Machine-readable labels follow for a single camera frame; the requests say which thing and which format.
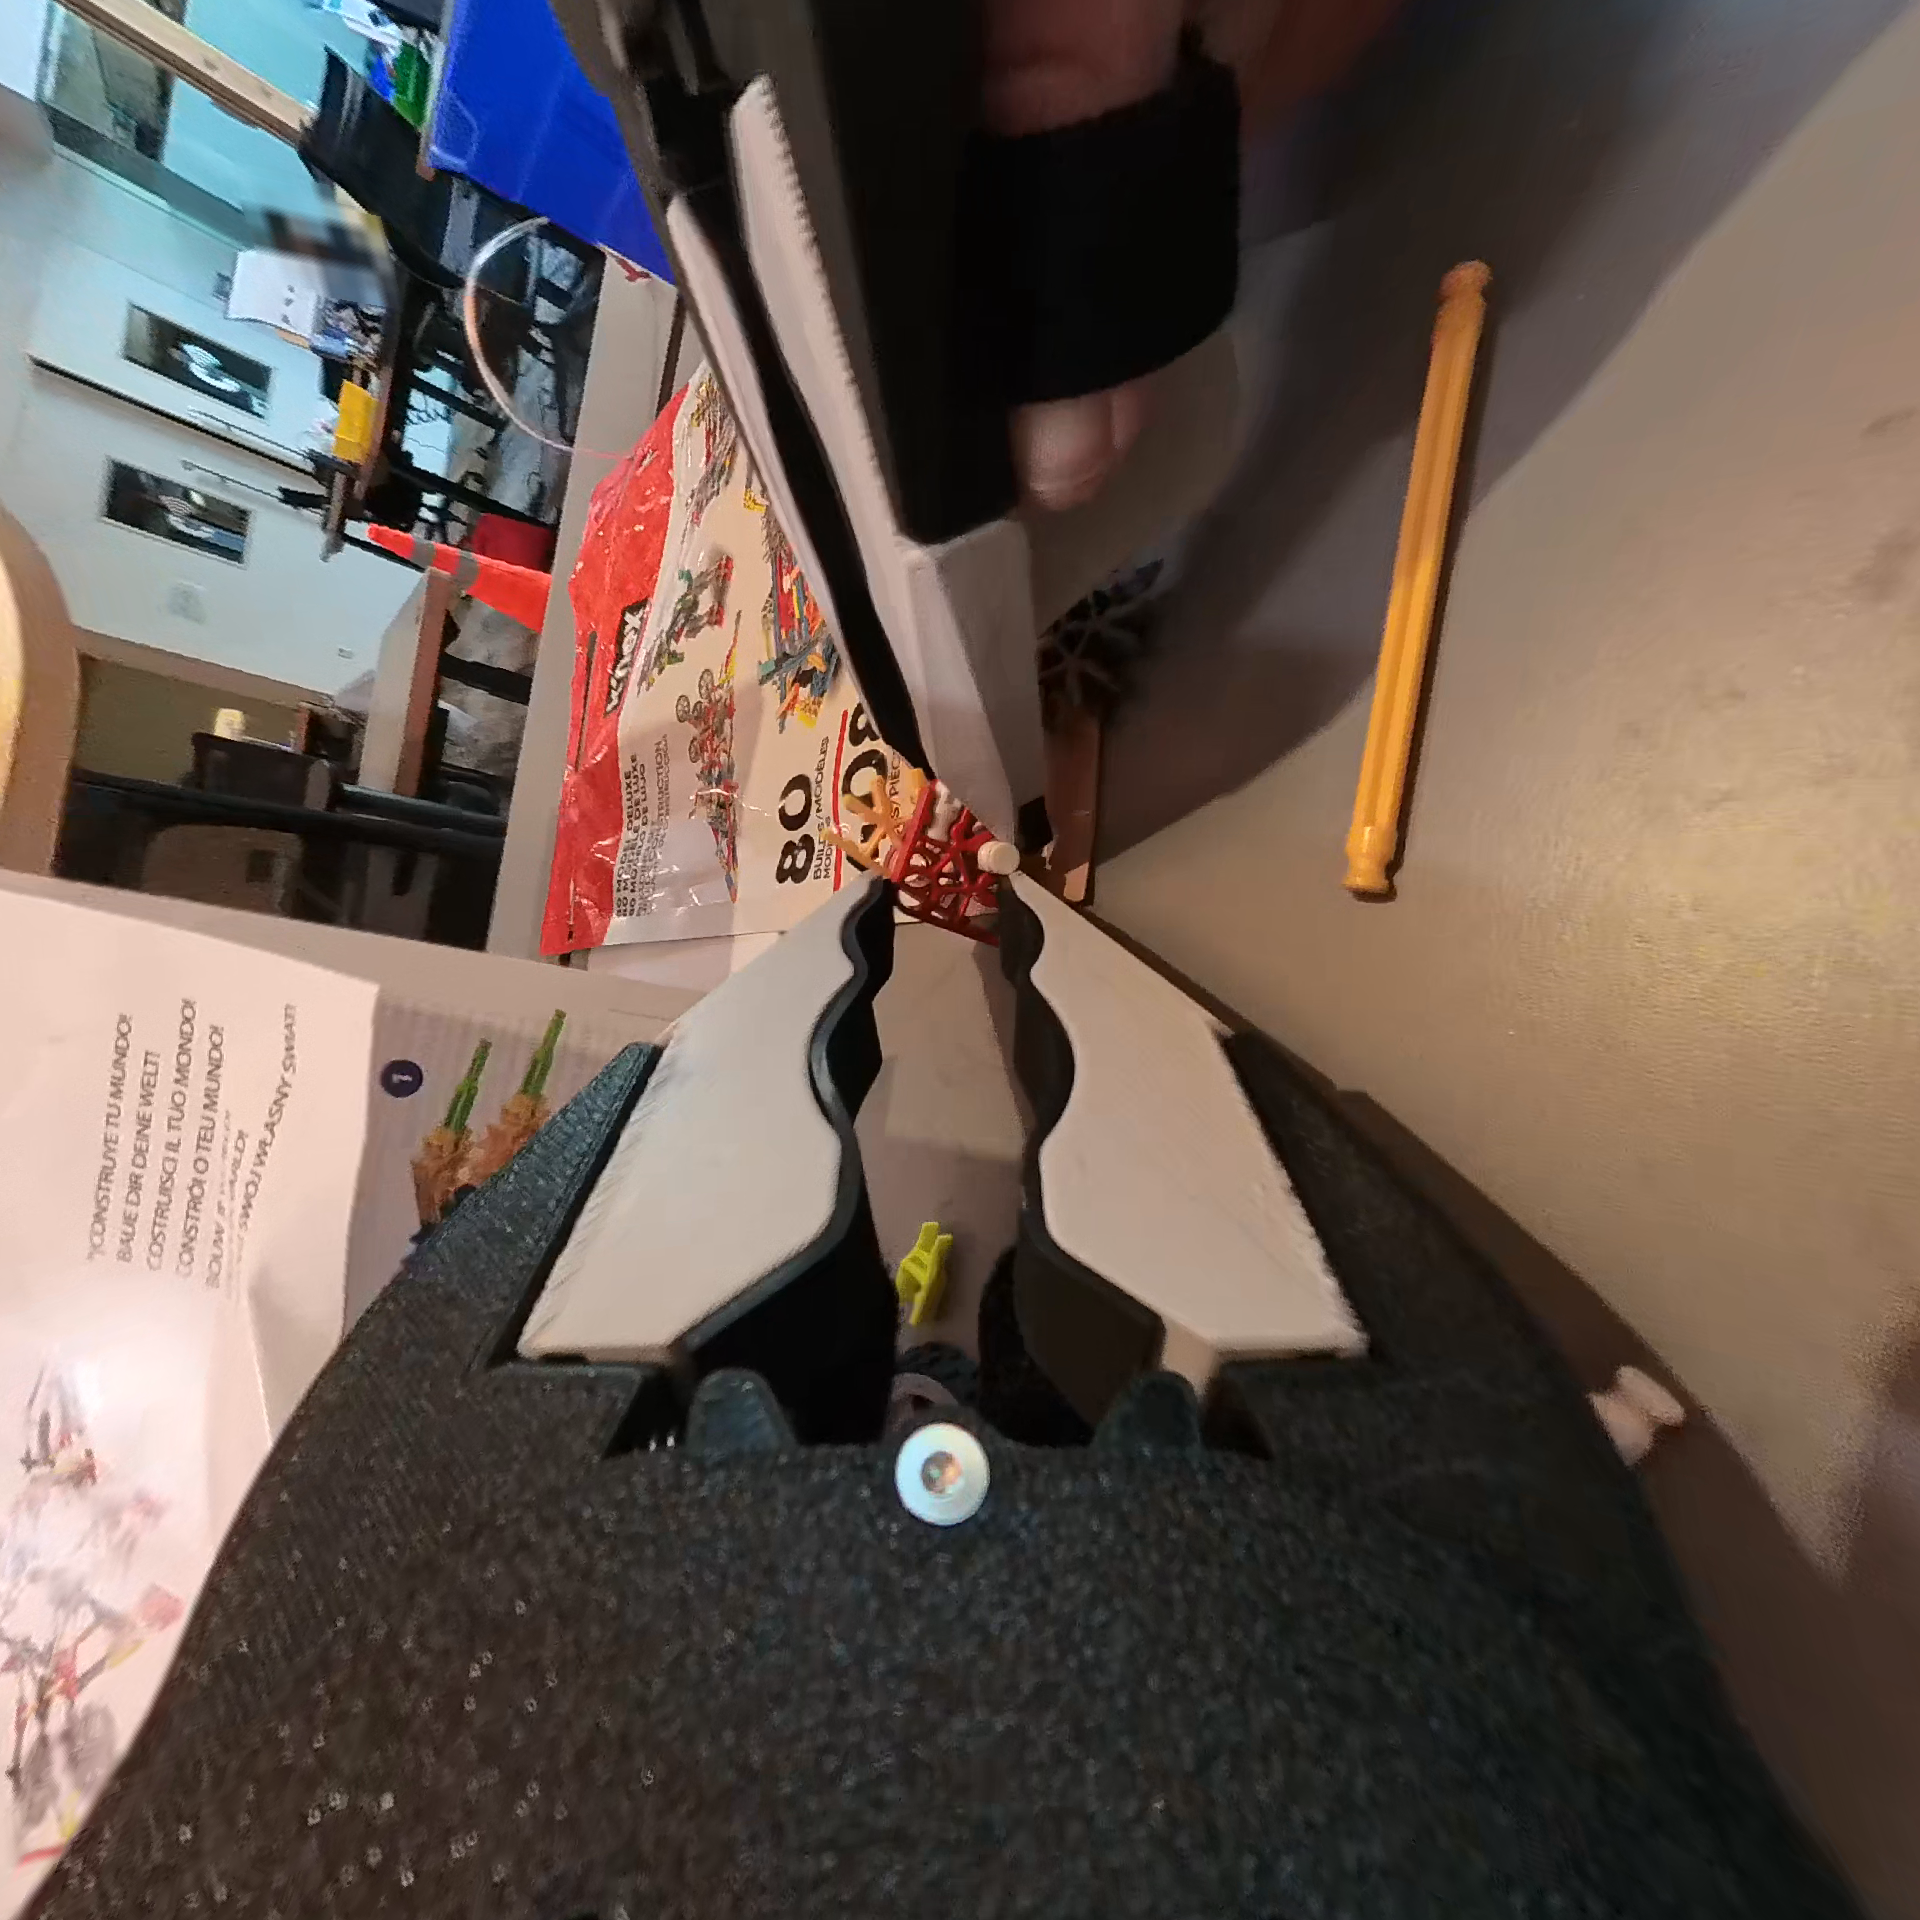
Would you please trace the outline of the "wooden board stand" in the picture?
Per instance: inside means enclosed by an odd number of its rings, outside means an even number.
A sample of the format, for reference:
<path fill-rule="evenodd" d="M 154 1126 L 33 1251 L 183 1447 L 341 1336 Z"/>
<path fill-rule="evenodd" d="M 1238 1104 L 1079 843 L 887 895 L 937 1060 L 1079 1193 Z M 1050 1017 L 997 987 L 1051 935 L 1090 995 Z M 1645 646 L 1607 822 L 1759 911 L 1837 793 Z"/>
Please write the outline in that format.
<path fill-rule="evenodd" d="M 80 732 L 80 641 L 37 542 L 2 511 L 2 869 L 58 863 Z"/>

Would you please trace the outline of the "connector assembly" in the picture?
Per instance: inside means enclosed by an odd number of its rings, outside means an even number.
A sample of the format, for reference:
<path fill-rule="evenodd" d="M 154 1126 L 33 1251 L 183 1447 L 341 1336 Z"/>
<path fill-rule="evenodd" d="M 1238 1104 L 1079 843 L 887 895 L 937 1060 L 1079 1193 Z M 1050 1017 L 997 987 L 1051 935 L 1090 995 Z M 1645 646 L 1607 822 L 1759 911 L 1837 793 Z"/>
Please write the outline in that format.
<path fill-rule="evenodd" d="M 889 854 L 902 848 L 915 825 L 921 825 L 929 814 L 944 825 L 958 809 L 969 806 L 944 781 L 887 784 L 869 774 L 843 799 L 843 819 L 832 836 L 848 859 L 867 872 L 882 876 Z"/>

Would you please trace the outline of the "blue plastic bin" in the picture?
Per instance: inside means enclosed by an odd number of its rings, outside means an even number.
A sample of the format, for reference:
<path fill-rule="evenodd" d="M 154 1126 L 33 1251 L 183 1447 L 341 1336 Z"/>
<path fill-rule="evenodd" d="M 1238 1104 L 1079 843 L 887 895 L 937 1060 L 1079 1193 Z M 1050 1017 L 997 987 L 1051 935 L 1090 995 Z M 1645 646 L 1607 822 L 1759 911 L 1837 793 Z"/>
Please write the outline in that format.
<path fill-rule="evenodd" d="M 424 155 L 571 238 L 673 281 L 608 100 L 547 1 L 453 1 Z"/>

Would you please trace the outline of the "building instruction sheet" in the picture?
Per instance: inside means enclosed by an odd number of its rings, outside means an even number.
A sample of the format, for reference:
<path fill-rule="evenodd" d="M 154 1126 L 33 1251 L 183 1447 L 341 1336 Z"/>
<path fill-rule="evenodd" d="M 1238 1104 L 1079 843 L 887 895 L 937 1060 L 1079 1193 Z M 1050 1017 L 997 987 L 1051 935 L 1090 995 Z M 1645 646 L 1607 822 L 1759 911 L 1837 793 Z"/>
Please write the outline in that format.
<path fill-rule="evenodd" d="M 253 1478 L 429 1220 L 421 1180 L 686 1003 L 5 877 L 5 1915 L 128 1752 Z"/>

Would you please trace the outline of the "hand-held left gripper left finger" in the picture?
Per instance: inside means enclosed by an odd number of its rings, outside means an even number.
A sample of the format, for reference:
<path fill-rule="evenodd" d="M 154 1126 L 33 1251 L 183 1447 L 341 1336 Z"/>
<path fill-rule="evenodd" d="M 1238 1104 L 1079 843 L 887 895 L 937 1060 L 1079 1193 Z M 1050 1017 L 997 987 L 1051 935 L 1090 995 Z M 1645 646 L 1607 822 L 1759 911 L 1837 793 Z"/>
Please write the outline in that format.
<path fill-rule="evenodd" d="M 547 1271 L 519 1356 L 663 1360 L 846 1245 L 896 908 L 864 877 L 669 1030 Z"/>

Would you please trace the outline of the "small black wheel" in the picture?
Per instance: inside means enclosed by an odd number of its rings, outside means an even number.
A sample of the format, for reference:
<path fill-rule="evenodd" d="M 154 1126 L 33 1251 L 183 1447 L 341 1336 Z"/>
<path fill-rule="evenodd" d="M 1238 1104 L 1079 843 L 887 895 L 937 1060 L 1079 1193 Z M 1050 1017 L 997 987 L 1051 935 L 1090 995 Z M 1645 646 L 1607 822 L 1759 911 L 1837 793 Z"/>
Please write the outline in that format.
<path fill-rule="evenodd" d="M 887 1399 L 887 1429 L 949 1422 L 979 1404 L 979 1363 L 952 1342 L 927 1342 L 902 1351 Z"/>

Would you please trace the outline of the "colourful toy packaging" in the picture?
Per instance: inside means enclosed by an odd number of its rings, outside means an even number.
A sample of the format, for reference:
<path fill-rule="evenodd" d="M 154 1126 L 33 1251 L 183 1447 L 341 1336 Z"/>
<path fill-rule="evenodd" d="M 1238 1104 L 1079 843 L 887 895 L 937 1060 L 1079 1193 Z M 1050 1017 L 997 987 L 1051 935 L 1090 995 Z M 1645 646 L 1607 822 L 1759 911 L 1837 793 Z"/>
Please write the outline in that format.
<path fill-rule="evenodd" d="M 679 293 L 608 257 L 570 448 L 491 947 L 731 943 L 873 876 L 843 799 L 880 737 Z"/>

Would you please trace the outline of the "orange traffic cone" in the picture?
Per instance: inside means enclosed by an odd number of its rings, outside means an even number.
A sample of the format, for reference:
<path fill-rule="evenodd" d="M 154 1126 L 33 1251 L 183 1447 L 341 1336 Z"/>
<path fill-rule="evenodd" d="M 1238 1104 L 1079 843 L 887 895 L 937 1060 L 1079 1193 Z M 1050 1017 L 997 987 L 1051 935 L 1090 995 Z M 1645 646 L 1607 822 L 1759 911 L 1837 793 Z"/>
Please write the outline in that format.
<path fill-rule="evenodd" d="M 448 579 L 456 589 L 519 621 L 529 633 L 539 633 L 544 627 L 551 593 L 550 572 L 462 545 L 426 542 L 385 524 L 367 524 L 367 542 L 421 573 Z"/>

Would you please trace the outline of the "dark snowflake connector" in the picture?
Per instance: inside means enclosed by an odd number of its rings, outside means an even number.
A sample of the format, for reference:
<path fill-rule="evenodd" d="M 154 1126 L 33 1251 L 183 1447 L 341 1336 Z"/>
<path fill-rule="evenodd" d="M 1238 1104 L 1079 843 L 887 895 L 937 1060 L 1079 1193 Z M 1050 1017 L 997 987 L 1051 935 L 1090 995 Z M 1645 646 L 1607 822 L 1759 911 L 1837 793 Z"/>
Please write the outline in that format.
<path fill-rule="evenodd" d="M 1051 621 L 1041 640 L 1047 732 L 1063 732 L 1077 713 L 1106 718 L 1129 699 L 1158 621 L 1165 567 L 1128 567 Z"/>

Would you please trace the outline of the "long yellow rod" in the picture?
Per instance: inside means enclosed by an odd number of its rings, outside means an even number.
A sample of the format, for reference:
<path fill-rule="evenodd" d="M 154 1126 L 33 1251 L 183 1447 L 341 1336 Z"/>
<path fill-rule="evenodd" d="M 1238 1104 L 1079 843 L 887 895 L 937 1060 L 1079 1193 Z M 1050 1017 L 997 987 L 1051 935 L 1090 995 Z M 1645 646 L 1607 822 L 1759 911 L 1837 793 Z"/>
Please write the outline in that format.
<path fill-rule="evenodd" d="M 1450 552 L 1457 472 L 1473 408 L 1490 277 L 1487 263 L 1463 261 L 1438 288 L 1424 395 L 1414 432 L 1377 655 L 1377 686 L 1347 836 L 1343 883 L 1357 897 L 1389 895 L 1402 856 L 1407 781 Z"/>

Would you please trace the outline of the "person's right hand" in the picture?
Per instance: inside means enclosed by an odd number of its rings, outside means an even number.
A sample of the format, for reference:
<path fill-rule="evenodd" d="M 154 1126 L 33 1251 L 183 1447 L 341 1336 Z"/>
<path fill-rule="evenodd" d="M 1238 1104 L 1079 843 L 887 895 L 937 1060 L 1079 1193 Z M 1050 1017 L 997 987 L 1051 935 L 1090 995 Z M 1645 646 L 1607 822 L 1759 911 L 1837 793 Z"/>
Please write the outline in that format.
<path fill-rule="evenodd" d="M 1195 38 L 1240 84 L 1256 176 L 1289 150 L 1403 16 L 1403 1 L 990 1 L 982 8 L 983 123 L 1031 137 L 1138 104 L 1173 81 Z M 1016 406 L 1016 477 L 1050 511 L 1088 503 L 1137 444 L 1145 376 Z"/>

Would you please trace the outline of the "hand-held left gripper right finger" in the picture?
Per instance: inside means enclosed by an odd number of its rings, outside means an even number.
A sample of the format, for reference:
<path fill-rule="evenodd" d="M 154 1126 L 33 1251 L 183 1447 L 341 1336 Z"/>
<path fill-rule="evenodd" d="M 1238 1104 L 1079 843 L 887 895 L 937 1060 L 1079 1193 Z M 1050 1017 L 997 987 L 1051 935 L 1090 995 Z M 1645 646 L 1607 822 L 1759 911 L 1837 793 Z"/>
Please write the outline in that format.
<path fill-rule="evenodd" d="M 1016 1319 L 1069 1404 L 1370 1340 L 1242 1071 L 1246 1036 L 1031 877 L 999 884 L 1031 1111 Z"/>

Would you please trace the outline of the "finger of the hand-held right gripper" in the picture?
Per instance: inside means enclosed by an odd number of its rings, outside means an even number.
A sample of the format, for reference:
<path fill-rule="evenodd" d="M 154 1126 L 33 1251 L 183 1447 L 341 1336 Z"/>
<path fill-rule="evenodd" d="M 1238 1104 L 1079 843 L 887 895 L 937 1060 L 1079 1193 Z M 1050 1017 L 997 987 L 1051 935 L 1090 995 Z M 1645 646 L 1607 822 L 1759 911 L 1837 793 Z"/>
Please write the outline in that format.
<path fill-rule="evenodd" d="M 1041 795 L 1041 694 L 1024 531 L 997 518 L 944 544 L 909 535 L 885 486 L 825 256 L 778 89 L 757 78 L 731 109 L 752 272 L 915 716 L 927 767 L 999 840 Z"/>
<path fill-rule="evenodd" d="M 921 724 L 906 691 L 848 505 L 801 389 L 790 375 L 771 311 L 752 275 L 731 196 L 675 196 L 665 247 L 701 324 L 712 367 L 750 444 L 752 461 L 807 588 L 825 613 L 880 737 L 929 771 Z"/>

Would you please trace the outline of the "short white spacer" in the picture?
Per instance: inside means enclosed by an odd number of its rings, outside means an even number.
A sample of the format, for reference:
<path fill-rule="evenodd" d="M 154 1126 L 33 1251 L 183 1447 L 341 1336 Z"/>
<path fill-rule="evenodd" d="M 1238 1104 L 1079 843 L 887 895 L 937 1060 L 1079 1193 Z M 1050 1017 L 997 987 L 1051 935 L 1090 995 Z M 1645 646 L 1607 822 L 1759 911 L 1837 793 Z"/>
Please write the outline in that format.
<path fill-rule="evenodd" d="M 1627 1468 L 1640 1468 L 1662 1438 L 1682 1430 L 1690 1419 L 1687 1406 L 1665 1383 L 1630 1363 L 1590 1395 L 1590 1406 Z"/>

